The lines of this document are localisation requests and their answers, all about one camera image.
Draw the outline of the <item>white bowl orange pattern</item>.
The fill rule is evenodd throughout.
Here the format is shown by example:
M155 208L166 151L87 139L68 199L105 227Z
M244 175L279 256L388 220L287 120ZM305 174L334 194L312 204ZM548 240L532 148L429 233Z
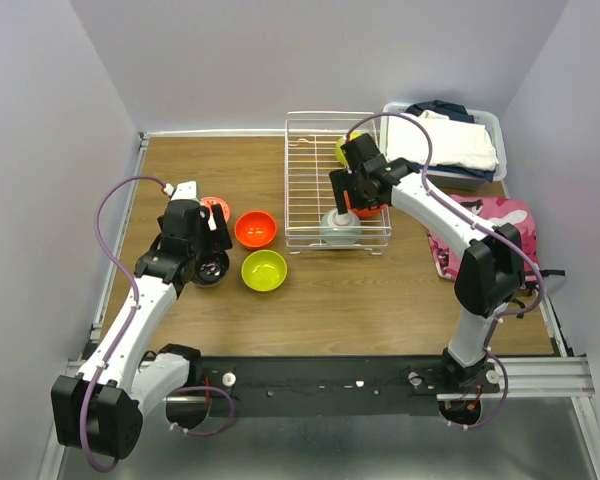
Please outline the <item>white bowl orange pattern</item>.
M214 196L207 196L203 197L200 202L209 209L211 209L214 205L219 205L222 209L224 217L230 217L231 210L228 203L224 199Z

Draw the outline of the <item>lime green bowl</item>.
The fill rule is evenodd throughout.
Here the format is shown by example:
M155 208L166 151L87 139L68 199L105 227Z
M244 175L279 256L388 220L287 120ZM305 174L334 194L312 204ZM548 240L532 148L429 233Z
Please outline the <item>lime green bowl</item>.
M361 135L361 132L354 131L349 136L343 135L342 137L340 137L336 141L335 150L334 150L334 157L344 167L348 166L348 162L347 162L347 160L345 158L344 151L342 150L342 147L346 143L347 140L353 140L353 139L359 137L360 135Z
M271 292L286 280L288 266L282 255L273 250L258 250L249 254L241 266L245 285L256 292Z

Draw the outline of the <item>beige floral ceramic bowl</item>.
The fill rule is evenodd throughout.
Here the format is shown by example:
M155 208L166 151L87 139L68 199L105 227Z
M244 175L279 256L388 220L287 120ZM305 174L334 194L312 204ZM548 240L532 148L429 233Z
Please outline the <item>beige floral ceramic bowl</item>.
M192 282L198 287L211 287L227 275L230 258L225 251L202 255L196 260Z

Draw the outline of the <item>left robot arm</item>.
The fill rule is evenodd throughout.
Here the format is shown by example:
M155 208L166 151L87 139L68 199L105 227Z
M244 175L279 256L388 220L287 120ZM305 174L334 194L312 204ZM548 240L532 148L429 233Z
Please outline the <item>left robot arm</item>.
M169 344L138 368L164 316L189 283L217 284L228 272L232 240L221 206L195 199L167 203L160 232L138 258L126 300L107 334L72 375L51 389L58 442L122 460L134 449L145 416L172 391L194 393L202 380L200 353Z

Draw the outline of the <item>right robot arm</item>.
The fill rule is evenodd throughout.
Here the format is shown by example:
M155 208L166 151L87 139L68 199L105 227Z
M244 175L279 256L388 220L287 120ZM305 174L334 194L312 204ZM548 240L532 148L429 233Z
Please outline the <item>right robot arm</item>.
M431 184L416 164L404 158L387 160L367 133L344 137L339 149L346 165L329 174L336 226L344 225L355 210L392 207L416 219L459 259L454 292L461 314L439 371L447 389L465 390L485 363L497 315L524 280L519 231L469 212Z

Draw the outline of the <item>lime green bowl front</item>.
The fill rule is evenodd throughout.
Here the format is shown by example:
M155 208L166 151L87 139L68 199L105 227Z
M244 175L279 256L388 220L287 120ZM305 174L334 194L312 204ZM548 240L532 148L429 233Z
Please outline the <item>lime green bowl front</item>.
M335 150L334 150L334 157L344 167L348 166L348 162L347 162L347 160L345 158L344 151L342 150L342 147L346 143L347 140L353 140L353 139L359 137L360 135L361 135L361 132L354 131L349 136L343 135L342 137L340 137L336 141Z

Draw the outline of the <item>teal checked white bowl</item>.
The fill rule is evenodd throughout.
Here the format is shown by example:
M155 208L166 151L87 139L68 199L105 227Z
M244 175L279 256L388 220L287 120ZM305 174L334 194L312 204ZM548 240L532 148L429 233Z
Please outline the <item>teal checked white bowl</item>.
M361 222L351 210L340 214L336 208L324 214L320 221L320 237L331 246L352 246L361 236Z

